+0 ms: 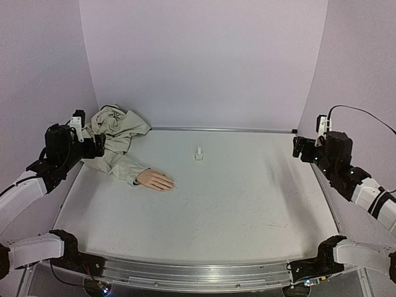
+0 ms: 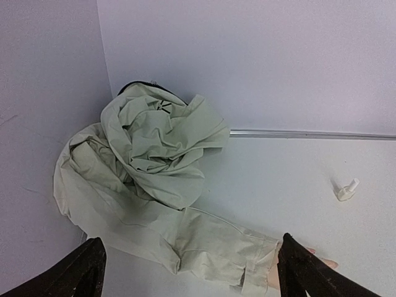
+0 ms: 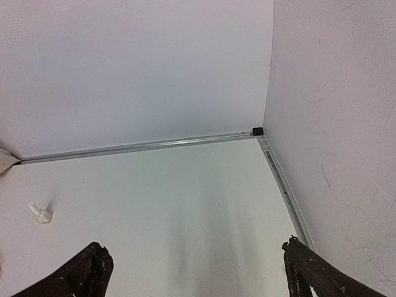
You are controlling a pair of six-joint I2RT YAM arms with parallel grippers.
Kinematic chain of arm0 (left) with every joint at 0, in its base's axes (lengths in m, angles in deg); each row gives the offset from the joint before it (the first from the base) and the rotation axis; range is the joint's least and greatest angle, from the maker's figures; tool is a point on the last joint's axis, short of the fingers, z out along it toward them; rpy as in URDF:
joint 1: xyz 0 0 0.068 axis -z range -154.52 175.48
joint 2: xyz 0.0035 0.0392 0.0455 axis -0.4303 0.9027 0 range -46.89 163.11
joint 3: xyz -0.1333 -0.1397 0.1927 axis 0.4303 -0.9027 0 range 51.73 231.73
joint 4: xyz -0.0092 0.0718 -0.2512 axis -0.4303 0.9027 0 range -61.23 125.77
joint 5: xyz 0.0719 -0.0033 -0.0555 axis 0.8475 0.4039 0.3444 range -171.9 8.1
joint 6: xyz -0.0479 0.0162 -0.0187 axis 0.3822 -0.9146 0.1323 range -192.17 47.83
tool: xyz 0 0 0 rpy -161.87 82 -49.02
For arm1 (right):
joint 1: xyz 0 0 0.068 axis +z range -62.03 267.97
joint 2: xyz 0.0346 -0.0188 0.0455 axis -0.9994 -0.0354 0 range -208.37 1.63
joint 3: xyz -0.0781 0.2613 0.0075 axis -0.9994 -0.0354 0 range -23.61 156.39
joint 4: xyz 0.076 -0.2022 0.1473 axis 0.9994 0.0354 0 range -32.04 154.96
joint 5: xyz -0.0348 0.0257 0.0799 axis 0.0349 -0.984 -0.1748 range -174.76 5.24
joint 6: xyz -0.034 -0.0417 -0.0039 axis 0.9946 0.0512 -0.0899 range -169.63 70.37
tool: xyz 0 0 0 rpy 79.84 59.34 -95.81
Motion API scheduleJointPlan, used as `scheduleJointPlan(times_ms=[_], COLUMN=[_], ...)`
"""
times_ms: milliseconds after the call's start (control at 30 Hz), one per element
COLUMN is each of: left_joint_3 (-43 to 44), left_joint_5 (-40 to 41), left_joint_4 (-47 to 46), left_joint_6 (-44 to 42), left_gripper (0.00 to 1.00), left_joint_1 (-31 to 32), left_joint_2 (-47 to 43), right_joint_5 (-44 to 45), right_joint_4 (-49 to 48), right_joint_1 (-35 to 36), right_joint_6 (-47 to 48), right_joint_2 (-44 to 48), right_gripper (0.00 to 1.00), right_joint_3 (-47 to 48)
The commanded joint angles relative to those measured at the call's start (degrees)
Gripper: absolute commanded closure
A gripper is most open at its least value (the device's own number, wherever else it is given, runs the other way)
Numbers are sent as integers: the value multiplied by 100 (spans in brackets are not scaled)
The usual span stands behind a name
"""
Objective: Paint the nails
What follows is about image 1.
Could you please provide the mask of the white nail polish bottle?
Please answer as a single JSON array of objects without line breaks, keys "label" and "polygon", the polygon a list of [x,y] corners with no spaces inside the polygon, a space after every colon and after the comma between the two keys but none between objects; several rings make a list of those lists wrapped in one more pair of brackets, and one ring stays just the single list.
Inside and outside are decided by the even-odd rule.
[{"label": "white nail polish bottle", "polygon": [[194,156],[195,161],[203,161],[204,160],[204,154],[203,153],[196,153]]}]

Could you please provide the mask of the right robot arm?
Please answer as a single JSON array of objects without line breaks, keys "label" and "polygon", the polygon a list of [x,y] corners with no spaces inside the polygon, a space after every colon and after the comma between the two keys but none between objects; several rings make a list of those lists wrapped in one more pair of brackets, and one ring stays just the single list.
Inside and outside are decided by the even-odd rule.
[{"label": "right robot arm", "polygon": [[[330,131],[317,140],[293,139],[293,157],[312,163],[344,199],[361,207],[392,234],[395,233],[395,196],[372,176],[351,165],[353,141],[343,132]],[[293,283],[329,277],[354,265],[382,272],[395,280],[395,248],[359,243],[336,235],[320,243],[316,257],[289,262]]]}]

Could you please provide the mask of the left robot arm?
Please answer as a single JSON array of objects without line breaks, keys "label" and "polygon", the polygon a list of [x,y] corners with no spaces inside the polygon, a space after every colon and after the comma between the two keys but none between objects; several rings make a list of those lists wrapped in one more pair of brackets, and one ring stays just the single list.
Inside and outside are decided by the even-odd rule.
[{"label": "left robot arm", "polygon": [[[1,231],[30,205],[51,193],[82,159],[102,157],[106,136],[84,137],[79,123],[50,126],[38,160],[1,193]],[[29,264],[49,260],[53,265],[78,270],[84,264],[77,238],[63,230],[1,246],[1,277]]]}]

